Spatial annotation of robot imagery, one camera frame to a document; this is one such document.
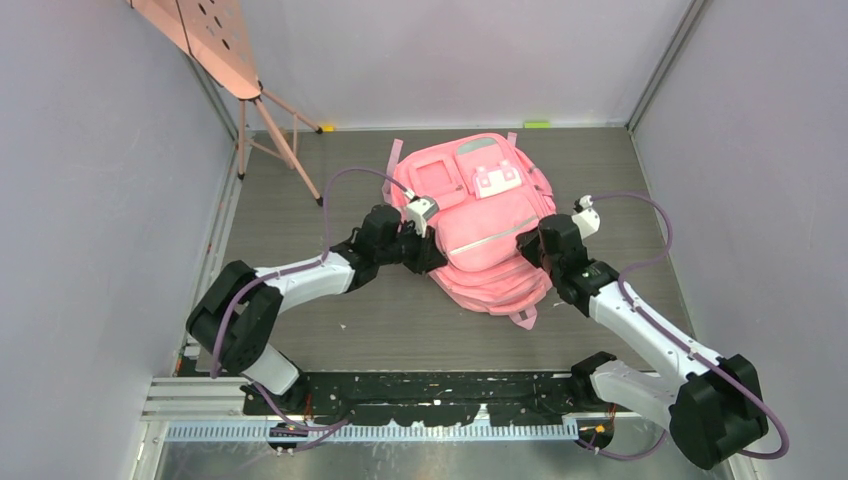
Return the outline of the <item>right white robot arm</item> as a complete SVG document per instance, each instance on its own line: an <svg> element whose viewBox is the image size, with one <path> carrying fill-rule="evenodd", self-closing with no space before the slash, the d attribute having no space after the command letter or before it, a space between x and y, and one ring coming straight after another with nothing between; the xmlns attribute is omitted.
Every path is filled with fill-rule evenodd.
<svg viewBox="0 0 848 480"><path fill-rule="evenodd" d="M711 469L768 431L753 364L724 357L667 321L622 275L589 257L586 227L554 214L517 237L517 250L559 297L622 338L654 370L641 373L607 352L571 368L571 397L584 410L616 404L652 421L695 466Z"/></svg>

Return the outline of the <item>pink student backpack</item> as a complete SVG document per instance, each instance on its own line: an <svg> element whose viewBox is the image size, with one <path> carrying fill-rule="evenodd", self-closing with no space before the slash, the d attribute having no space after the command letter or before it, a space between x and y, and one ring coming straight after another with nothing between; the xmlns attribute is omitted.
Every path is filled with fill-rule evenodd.
<svg viewBox="0 0 848 480"><path fill-rule="evenodd" d="M403 156L395 140L384 200L399 208L406 186L435 201L427 223L446 265L430 277L461 307L504 316L530 330L537 304L551 288L518 251L517 237L556 213L552 187L516 145L516 134L482 133Z"/></svg>

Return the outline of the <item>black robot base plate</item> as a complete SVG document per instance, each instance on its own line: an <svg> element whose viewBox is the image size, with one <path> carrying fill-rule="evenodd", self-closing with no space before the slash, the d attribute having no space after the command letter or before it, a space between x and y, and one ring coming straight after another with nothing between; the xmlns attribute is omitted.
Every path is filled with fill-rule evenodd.
<svg viewBox="0 0 848 480"><path fill-rule="evenodd" d="M306 372L269 400L253 385L242 390L247 415L282 411L319 425L448 427L488 417L493 426L541 426L569 414L607 420L625 410L590 398L569 373L551 371Z"/></svg>

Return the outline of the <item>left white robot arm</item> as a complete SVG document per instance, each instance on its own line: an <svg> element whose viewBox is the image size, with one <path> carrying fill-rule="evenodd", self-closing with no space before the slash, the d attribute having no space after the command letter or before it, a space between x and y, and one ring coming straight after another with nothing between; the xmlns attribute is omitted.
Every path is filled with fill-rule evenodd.
<svg viewBox="0 0 848 480"><path fill-rule="evenodd" d="M418 231L389 205L377 205L326 256L274 268L227 264L186 319L186 331L219 367L259 384L280 412L298 412L307 398L302 371L270 344L280 314L309 301L343 295L372 281L384 265L416 274L446 266L433 227Z"/></svg>

